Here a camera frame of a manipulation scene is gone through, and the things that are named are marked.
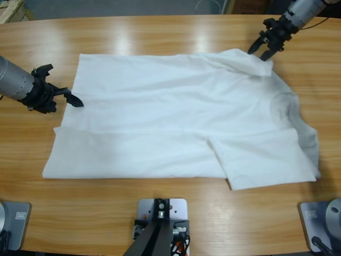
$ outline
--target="black cable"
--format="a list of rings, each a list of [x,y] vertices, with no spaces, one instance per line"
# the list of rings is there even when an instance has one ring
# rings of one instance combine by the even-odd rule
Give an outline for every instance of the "black cable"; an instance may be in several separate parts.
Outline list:
[[[331,4],[331,5],[327,6],[326,9],[332,9],[332,8],[334,9],[334,8],[335,8],[335,12],[332,13],[331,15],[338,14],[339,11],[340,11],[341,9],[338,10],[338,9],[336,8],[336,6],[337,6],[337,7],[341,7],[341,2],[336,3],[336,4]],[[312,25],[312,26],[310,26],[310,27],[307,27],[307,28],[302,28],[301,30],[305,30],[305,29],[310,29],[310,28],[316,27],[316,26],[318,26],[319,24],[322,24],[322,23],[324,23],[325,21],[327,21],[329,18],[330,18],[330,17],[326,17],[324,20],[320,21],[319,23],[317,23],[317,24],[315,24],[315,25]]]
[[[324,20],[320,21],[319,23],[315,24],[315,25],[312,25],[310,27],[307,27],[307,28],[302,28],[301,30],[305,30],[305,29],[310,29],[310,28],[313,28],[313,27],[316,27],[318,26],[319,24],[322,24],[324,23],[326,20],[328,20],[330,17],[326,17]]]
[[[190,236],[187,236],[187,237],[185,238],[186,248],[182,251],[182,253],[180,254],[180,256],[186,256],[187,249],[188,249],[188,247],[190,246],[190,242],[191,242],[191,238],[190,238]]]

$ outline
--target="floor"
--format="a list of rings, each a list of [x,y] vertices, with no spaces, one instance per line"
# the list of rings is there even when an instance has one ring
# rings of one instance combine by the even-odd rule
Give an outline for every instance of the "floor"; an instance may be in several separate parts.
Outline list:
[[[35,19],[218,14],[224,0],[25,0]]]

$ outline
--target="bolt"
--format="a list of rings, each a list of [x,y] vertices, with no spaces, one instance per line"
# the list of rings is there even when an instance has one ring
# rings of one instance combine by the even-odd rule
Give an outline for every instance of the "bolt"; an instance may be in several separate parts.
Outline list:
[[[338,212],[339,212],[339,210],[336,209],[335,207],[332,207],[331,210],[332,210],[333,212],[335,212],[335,213],[338,213]]]

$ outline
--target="black mount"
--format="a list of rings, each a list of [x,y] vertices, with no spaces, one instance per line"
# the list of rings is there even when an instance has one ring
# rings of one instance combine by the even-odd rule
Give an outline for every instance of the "black mount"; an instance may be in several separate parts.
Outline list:
[[[135,242],[123,256],[186,256],[189,222],[171,220],[169,210],[169,199],[154,199],[151,221],[135,220]]]
[[[83,107],[82,101],[76,96],[72,95],[67,88],[58,88],[53,84],[46,82],[46,77],[53,66],[51,64],[41,66],[34,69],[31,75],[34,77],[33,88],[25,98],[19,100],[28,107],[28,110],[36,110],[41,113],[56,112],[56,103],[53,97],[57,95],[64,95],[66,102],[74,107]]]
[[[282,16],[279,20],[266,19],[263,24],[266,25],[267,31],[259,33],[260,37],[252,44],[248,54],[257,51],[262,44],[267,44],[269,50],[265,51],[261,56],[261,60],[266,61],[276,52],[283,51],[284,42],[289,41],[291,34],[296,34],[299,29],[285,16]]]
[[[4,230],[0,232],[0,254],[8,251],[10,239],[11,232]]]

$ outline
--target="metal cylinder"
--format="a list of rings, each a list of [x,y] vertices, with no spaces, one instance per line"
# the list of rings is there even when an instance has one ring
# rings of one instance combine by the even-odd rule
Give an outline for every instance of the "metal cylinder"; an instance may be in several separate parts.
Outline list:
[[[0,94],[21,100],[33,88],[34,77],[0,56]]]
[[[302,29],[326,6],[323,0],[296,0],[289,6],[284,16],[298,29]]]
[[[1,233],[1,231],[4,228],[4,225],[5,225],[5,217],[6,217],[5,207],[0,202],[0,233]]]

